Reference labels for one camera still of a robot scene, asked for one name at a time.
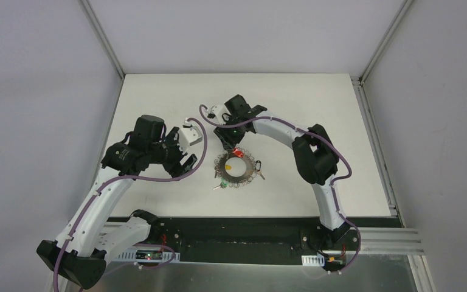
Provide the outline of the silver key with red tag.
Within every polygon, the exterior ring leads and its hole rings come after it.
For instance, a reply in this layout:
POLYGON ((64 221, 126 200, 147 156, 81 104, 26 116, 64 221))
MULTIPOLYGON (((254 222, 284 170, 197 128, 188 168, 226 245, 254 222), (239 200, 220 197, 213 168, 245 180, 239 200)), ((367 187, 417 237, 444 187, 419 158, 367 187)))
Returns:
POLYGON ((241 149, 241 148, 238 148, 238 147, 235 147, 233 150, 232 150, 232 154, 237 157, 237 158, 244 158, 245 154, 244 154, 244 150, 241 149))

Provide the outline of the metal disc keyring with rings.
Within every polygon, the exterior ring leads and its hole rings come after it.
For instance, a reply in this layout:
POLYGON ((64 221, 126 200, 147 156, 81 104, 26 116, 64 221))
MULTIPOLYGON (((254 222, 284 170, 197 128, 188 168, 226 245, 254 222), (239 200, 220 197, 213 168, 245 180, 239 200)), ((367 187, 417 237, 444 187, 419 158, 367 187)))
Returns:
POLYGON ((229 183, 228 187, 237 189, 251 183, 257 177, 254 172, 256 159, 245 149, 244 158, 237 158, 232 154, 232 150, 225 150, 214 160, 214 171, 215 178, 220 179, 219 184, 223 181, 229 183), (226 164, 231 165, 232 169, 226 170, 226 164))

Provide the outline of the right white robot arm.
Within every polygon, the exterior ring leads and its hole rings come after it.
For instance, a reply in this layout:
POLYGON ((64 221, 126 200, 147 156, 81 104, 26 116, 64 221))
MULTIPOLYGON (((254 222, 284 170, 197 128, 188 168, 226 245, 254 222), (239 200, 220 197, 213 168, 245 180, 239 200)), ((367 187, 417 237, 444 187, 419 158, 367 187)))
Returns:
POLYGON ((215 126, 214 133, 225 150, 236 147, 246 133, 261 134, 289 147, 301 178, 311 184, 319 208, 321 242, 336 249, 345 241, 350 225, 336 194, 338 163, 345 159, 333 146, 325 128, 293 125, 273 115, 266 107, 251 107, 241 95, 222 105, 203 107, 201 114, 215 126))

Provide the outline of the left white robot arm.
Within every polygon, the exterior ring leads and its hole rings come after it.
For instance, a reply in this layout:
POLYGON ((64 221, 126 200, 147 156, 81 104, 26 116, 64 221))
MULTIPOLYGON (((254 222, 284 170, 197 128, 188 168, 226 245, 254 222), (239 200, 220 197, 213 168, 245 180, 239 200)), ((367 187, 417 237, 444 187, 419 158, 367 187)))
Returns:
POLYGON ((172 183, 195 173, 205 156, 189 154, 190 147, 207 148, 204 125, 189 117, 171 131, 163 119, 151 115, 137 118, 133 130, 105 151, 98 174, 86 198, 55 240, 43 240, 36 253, 52 270, 52 291, 59 291, 59 279, 93 287, 107 264, 138 242, 156 245, 161 230, 153 223, 157 216, 140 211, 126 226, 104 237, 101 230, 125 192, 136 181, 172 183))

